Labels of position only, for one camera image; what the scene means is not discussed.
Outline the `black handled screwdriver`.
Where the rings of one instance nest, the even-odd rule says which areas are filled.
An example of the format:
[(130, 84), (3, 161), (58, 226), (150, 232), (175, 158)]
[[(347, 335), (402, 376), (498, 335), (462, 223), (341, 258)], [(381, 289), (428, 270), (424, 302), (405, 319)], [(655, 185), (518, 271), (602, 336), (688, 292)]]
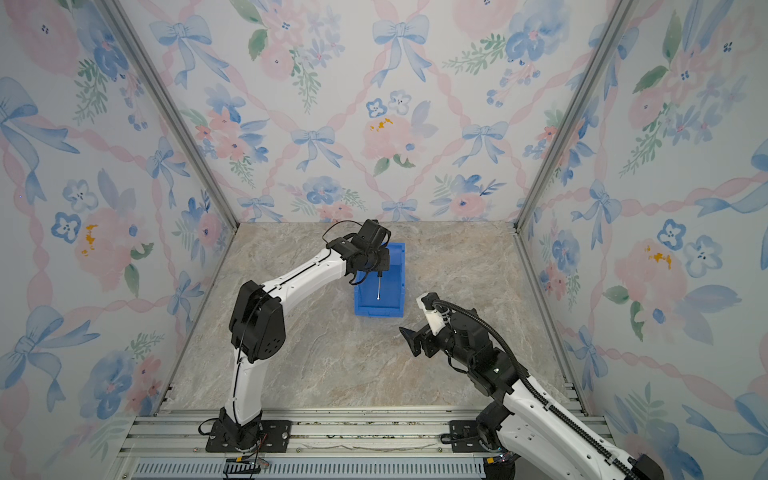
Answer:
[(382, 284), (383, 284), (383, 271), (377, 272), (377, 297), (376, 300), (380, 301), (382, 298)]

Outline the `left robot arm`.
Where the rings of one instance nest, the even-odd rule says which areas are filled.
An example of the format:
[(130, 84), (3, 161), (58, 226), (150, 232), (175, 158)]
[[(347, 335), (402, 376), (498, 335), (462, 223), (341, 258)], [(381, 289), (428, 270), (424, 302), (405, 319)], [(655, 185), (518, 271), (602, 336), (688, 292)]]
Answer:
[(285, 316), (325, 285), (351, 276), (362, 283), (389, 269), (391, 231), (368, 219), (353, 233), (326, 240), (314, 257), (263, 284), (241, 285), (229, 321), (234, 348), (231, 394), (208, 433), (208, 452), (251, 453), (267, 438), (262, 426), (263, 391), (269, 360), (286, 341)]

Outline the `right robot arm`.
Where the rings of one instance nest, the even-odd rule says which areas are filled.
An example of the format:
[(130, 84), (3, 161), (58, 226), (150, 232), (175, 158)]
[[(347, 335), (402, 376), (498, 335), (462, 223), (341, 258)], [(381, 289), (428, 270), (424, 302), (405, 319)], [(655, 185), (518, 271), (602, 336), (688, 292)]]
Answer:
[(527, 460), (552, 479), (661, 479), (661, 466), (604, 439), (557, 402), (476, 310), (429, 293), (418, 302), (426, 324), (400, 330), (414, 356), (446, 355), (449, 366), (490, 398), (476, 418), (489, 451)]

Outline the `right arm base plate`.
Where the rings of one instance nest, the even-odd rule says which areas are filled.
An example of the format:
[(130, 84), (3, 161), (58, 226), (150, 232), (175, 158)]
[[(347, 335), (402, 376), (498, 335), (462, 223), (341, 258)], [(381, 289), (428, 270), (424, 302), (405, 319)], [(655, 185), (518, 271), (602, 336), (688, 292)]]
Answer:
[(448, 432), (440, 441), (448, 445), (453, 453), (495, 453), (506, 452), (496, 430), (477, 421), (451, 420)]

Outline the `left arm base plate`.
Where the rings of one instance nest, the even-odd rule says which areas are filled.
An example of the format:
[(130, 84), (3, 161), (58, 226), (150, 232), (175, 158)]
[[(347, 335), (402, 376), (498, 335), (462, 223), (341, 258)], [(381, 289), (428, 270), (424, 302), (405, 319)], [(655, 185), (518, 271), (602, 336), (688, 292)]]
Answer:
[(216, 419), (206, 434), (207, 453), (285, 453), (291, 438), (290, 420), (258, 420), (237, 426), (229, 420)]

